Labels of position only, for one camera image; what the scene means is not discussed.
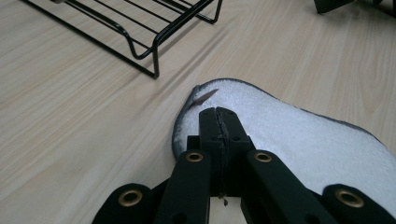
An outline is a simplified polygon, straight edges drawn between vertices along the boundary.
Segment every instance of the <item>wood grain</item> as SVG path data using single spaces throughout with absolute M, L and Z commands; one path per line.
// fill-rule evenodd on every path
M 193 20 L 166 42 L 152 80 L 23 2 L 1 1 L 1 223 L 91 223 L 118 186 L 161 183 L 177 113 L 218 77 L 361 126 L 396 155 L 395 25 L 362 2 L 318 15 L 307 0 L 227 0 L 218 23 Z M 211 213 L 212 223 L 245 221 L 238 200 L 214 199 Z

